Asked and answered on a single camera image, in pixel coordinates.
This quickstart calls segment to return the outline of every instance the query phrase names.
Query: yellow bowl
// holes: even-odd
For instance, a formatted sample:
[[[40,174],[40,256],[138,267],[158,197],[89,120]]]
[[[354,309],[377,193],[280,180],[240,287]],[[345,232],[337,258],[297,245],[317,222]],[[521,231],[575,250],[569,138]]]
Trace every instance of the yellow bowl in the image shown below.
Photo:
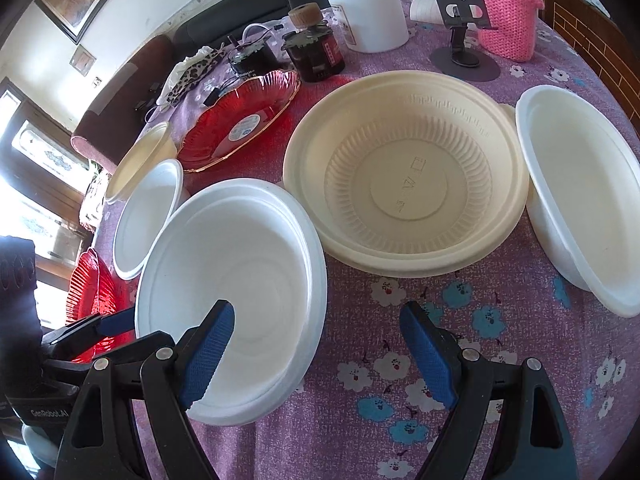
[[[104,195],[107,204],[128,200],[136,186],[157,164],[175,158],[169,123],[159,123],[139,139],[120,161]]]

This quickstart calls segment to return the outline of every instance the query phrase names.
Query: tablecloth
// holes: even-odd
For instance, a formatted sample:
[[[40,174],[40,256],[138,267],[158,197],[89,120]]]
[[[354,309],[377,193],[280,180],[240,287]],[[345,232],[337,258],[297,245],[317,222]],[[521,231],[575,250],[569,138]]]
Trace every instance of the tablecloth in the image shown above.
[[[403,0],[408,16],[410,0]],[[326,10],[330,25],[336,21]],[[220,180],[254,177],[277,182],[287,141],[303,115],[331,90],[350,80],[388,70],[436,71],[430,52],[449,42],[443,26],[407,19],[410,39],[392,52],[348,50],[336,29],[346,61],[339,76],[303,84],[288,110],[260,137],[229,160],[185,183],[197,192]],[[281,37],[270,40],[280,53]],[[468,46],[480,48],[474,33]],[[640,142],[620,106],[588,65],[544,23],[537,24],[536,49],[527,63],[492,56],[499,79],[473,83],[495,101],[514,105],[528,88],[552,84],[591,102],[620,130],[636,156]],[[177,107],[154,118],[170,120],[180,143],[205,110],[213,86],[230,76],[221,64]],[[106,206],[95,247],[112,265],[114,230],[124,204]],[[428,390],[399,333],[398,313],[417,300],[460,346],[485,357],[521,363],[534,356],[548,371],[572,434],[580,478],[596,479],[618,452],[640,414],[640,317],[622,319],[596,298],[567,283],[534,236],[526,212],[498,249],[480,262],[445,276],[390,279],[352,269],[326,255],[328,305],[324,332],[305,379],[276,411],[240,428],[194,422],[194,430],[223,480],[412,479],[422,465],[447,411]],[[118,281],[119,293],[135,300],[137,280]],[[467,479],[481,478],[500,417],[492,401],[485,431]],[[140,436],[155,478],[163,471],[141,404]]]

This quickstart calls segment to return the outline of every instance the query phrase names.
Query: red plate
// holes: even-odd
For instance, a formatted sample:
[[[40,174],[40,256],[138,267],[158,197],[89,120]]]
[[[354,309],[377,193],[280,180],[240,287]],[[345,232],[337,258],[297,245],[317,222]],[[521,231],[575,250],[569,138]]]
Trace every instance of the red plate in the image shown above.
[[[78,266],[71,274],[69,294],[66,297],[66,322],[70,324],[92,314],[113,314],[118,310],[114,290],[109,268],[98,253],[89,248],[80,256]],[[90,362],[95,355],[115,348],[118,345],[116,339],[103,339],[74,361]]]
[[[184,137],[178,153],[184,171],[206,170],[255,139],[286,110],[299,89],[297,72],[274,70],[223,95]]]

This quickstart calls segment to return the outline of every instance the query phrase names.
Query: white bowl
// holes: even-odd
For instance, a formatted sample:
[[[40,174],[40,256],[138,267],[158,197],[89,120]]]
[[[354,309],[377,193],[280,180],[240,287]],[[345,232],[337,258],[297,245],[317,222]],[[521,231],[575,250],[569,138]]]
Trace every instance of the white bowl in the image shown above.
[[[113,265],[123,280],[142,272],[156,237],[189,197],[180,162],[165,160],[142,179],[124,206],[113,240]]]
[[[328,253],[393,277],[487,256],[520,219],[529,182],[500,107],[418,71],[364,77],[322,99],[294,131],[283,175]]]
[[[136,141],[109,181],[104,194],[107,204],[127,200],[151,168],[162,160],[177,156],[178,150],[170,133],[169,123],[159,123]]]
[[[527,212],[558,272],[615,314],[640,314],[640,164],[616,127],[555,86],[516,106],[534,188]]]
[[[241,178],[185,202],[156,240],[140,279],[136,335],[178,341],[217,300],[236,326],[206,394],[188,415],[239,426],[279,407],[316,353],[326,311],[318,234],[275,184]]]

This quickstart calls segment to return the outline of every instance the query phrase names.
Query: window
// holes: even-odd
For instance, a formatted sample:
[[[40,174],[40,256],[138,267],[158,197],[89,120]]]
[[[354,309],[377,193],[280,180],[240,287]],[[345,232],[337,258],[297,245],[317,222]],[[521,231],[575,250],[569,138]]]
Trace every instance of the window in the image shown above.
[[[90,241],[79,211],[92,179],[71,134],[7,79],[0,82],[0,235],[36,247],[38,316],[64,325],[68,279]]]

